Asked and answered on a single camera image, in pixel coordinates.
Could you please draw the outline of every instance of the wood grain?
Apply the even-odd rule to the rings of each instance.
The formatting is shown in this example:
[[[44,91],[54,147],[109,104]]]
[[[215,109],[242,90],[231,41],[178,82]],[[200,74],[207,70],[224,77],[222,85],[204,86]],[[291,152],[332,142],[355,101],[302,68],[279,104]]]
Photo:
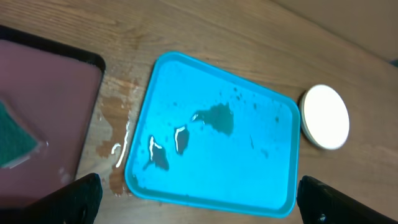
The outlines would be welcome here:
[[[297,206],[276,220],[130,196],[123,183],[128,151],[116,164],[125,139],[129,149],[152,66],[169,50],[294,100],[314,84],[332,86],[348,107],[348,142],[337,151],[320,151],[301,138],[298,177],[312,175],[398,219],[398,69],[274,2],[0,0],[0,24],[99,53],[106,61],[77,175],[97,172],[103,178],[96,223],[302,222]],[[121,147],[112,154],[117,143]]]

